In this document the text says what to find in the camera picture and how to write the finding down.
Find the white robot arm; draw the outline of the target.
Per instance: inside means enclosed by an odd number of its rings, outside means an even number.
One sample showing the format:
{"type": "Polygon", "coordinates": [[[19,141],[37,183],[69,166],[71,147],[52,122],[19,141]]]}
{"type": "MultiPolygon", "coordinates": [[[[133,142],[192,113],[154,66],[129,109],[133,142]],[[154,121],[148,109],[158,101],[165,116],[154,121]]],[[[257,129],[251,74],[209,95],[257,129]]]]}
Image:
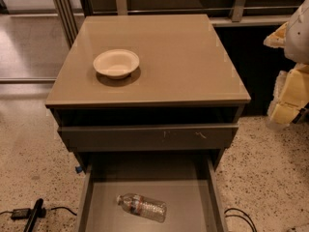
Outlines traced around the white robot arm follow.
{"type": "Polygon", "coordinates": [[[309,0],[291,18],[268,35],[264,45],[283,48],[287,59],[295,62],[288,72],[276,77],[273,100],[267,110],[267,126],[279,131],[297,123],[309,104],[309,0]]]}

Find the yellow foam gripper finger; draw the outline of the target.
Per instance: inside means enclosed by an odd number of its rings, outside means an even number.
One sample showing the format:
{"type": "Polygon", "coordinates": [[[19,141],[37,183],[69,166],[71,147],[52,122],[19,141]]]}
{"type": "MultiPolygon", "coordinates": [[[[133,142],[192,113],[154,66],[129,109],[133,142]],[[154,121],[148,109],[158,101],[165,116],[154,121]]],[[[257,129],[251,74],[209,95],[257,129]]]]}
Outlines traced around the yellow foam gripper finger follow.
{"type": "Polygon", "coordinates": [[[288,23],[285,22],[264,39],[264,45],[272,48],[284,48],[288,23]]]}
{"type": "Polygon", "coordinates": [[[293,124],[299,110],[309,103],[309,66],[296,64],[276,77],[273,100],[267,110],[267,126],[282,130],[293,124]]]}

